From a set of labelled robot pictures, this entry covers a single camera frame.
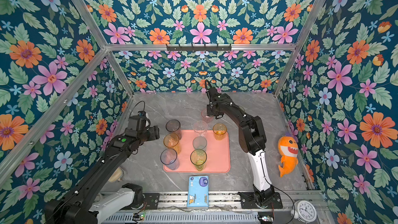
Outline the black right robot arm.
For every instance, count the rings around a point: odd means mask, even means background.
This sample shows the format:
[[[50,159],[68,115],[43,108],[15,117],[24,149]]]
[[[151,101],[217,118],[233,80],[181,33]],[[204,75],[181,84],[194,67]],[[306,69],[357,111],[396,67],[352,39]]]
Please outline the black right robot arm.
[[[261,208],[268,206],[275,194],[275,188],[266,166],[267,138],[262,119],[246,113],[229,95],[219,93],[208,80],[205,80],[204,85],[209,100],[207,115],[217,119],[227,115],[237,125],[239,145],[248,155],[253,172],[255,203]]]

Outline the pink plastic tray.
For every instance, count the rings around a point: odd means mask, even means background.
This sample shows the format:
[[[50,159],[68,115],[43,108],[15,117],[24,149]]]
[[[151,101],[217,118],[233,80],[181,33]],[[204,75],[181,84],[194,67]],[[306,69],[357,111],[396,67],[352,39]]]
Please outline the pink plastic tray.
[[[207,160],[202,171],[197,170],[190,159],[190,155],[194,151],[193,140],[196,137],[197,134],[194,130],[182,130],[181,152],[177,155],[179,167],[172,170],[164,165],[163,170],[170,173],[228,173],[231,168],[229,134],[225,133],[223,139],[219,140],[212,130],[207,131],[205,150]]]

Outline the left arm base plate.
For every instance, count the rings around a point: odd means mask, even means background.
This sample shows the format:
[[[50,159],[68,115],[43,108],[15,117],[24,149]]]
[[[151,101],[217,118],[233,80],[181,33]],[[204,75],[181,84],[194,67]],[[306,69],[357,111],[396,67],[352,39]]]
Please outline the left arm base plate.
[[[143,193],[142,201],[134,203],[132,209],[134,210],[153,210],[157,209],[160,201],[159,193]]]

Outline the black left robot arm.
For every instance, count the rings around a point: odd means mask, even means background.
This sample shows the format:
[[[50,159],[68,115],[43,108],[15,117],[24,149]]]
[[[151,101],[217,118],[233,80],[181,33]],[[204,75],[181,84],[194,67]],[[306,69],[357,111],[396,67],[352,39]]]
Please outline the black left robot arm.
[[[160,138],[159,127],[151,127],[145,111],[129,117],[122,135],[111,139],[105,153],[76,186],[60,200],[49,201],[45,208],[47,224],[97,224],[99,211],[90,211],[94,200],[113,173],[146,141]]]

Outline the light green tall glass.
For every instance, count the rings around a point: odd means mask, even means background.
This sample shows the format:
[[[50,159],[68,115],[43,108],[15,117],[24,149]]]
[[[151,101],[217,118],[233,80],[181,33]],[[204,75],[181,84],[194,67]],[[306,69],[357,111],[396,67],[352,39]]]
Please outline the light green tall glass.
[[[191,163],[198,171],[203,171],[207,161],[207,153],[202,149],[195,149],[190,155]]]

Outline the orange plush toy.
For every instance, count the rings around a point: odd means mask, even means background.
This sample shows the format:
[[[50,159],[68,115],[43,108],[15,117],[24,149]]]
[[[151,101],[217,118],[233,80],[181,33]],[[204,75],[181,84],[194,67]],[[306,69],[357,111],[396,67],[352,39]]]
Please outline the orange plush toy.
[[[278,150],[281,155],[280,162],[282,165],[278,166],[280,177],[288,175],[294,171],[298,165],[299,148],[294,138],[290,136],[283,136],[278,141]]]

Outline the black hook rail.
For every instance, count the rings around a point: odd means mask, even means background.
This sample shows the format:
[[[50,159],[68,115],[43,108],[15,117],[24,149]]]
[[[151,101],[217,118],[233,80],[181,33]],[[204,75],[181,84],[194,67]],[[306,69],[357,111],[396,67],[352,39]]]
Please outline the black hook rail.
[[[196,51],[232,51],[231,45],[220,45],[220,44],[203,44],[203,45],[166,45],[167,51],[186,51],[186,52],[196,52]]]

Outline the clear tall glass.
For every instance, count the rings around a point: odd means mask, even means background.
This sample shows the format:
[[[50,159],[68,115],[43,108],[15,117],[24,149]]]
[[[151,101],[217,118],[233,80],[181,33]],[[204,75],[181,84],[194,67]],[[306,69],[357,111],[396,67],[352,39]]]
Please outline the clear tall glass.
[[[203,137],[205,138],[207,135],[207,130],[208,130],[208,124],[201,120],[201,121],[197,121],[196,123],[194,123],[193,125],[193,130],[195,132],[195,134],[198,137]]]

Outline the teal tall glass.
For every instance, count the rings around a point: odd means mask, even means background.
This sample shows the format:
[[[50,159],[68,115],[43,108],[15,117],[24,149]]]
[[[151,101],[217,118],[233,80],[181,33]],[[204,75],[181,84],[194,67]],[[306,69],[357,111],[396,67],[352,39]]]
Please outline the teal tall glass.
[[[206,150],[207,148],[207,139],[203,136],[198,136],[194,138],[192,142],[194,149]]]

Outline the blue-grey tall glass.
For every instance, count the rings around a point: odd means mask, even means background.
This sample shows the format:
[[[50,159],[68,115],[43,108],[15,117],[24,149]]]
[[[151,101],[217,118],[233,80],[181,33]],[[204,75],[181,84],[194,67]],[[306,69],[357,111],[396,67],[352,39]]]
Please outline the blue-grey tall glass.
[[[160,160],[164,166],[170,170],[177,170],[179,168],[178,153],[176,150],[168,148],[162,151]]]

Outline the yellow short glass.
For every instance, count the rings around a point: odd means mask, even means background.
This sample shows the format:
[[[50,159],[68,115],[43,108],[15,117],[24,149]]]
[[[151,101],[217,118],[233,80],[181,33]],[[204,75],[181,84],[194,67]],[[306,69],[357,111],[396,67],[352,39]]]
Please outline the yellow short glass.
[[[216,140],[223,140],[227,134],[227,127],[222,123],[216,123],[213,128],[214,138]]]

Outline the white alarm clock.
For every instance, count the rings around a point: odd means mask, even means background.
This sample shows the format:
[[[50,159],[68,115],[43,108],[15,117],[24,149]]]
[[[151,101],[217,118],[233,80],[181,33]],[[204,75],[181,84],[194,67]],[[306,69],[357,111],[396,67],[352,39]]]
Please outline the white alarm clock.
[[[317,219],[317,211],[315,206],[306,200],[296,201],[291,216],[303,223],[312,223]]]

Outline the pink short glass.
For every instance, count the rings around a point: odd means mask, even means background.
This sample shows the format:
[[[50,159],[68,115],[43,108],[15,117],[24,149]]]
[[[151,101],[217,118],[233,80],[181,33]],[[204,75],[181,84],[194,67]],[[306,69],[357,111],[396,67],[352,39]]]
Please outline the pink short glass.
[[[207,115],[207,109],[201,111],[201,116],[202,120],[205,121],[206,123],[211,123],[214,119],[214,117]]]

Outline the amber tall glass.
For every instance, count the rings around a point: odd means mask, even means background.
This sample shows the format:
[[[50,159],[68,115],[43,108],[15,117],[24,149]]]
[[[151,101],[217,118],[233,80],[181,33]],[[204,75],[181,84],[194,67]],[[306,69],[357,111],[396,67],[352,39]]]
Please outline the amber tall glass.
[[[163,139],[163,144],[165,147],[169,149],[175,150],[178,154],[181,152],[181,146],[180,146],[180,138],[177,134],[175,133],[170,133],[168,134],[164,139]]]

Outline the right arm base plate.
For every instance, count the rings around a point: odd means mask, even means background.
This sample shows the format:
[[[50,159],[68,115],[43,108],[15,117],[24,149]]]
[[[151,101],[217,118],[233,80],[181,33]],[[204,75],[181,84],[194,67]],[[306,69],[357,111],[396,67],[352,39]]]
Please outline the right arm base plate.
[[[242,209],[282,209],[283,203],[279,193],[274,193],[265,203],[257,204],[253,192],[239,192]]]

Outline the dark grey tall glass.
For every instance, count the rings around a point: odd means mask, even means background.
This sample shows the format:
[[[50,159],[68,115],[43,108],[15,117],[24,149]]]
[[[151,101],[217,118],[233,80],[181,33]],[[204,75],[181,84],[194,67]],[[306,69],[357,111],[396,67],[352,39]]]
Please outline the dark grey tall glass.
[[[167,130],[169,133],[174,133],[174,134],[176,134],[176,135],[178,136],[178,138],[181,140],[181,138],[182,138],[182,132],[181,132],[181,123],[180,123],[179,120],[177,120],[177,119],[169,120],[169,121],[166,123],[166,130]]]

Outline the blue tissue pack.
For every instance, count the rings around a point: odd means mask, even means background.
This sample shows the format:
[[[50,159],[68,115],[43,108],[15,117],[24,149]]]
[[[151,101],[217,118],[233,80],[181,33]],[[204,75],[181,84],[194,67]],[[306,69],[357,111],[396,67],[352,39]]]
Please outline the blue tissue pack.
[[[209,208],[208,176],[190,176],[188,184],[187,208]]]

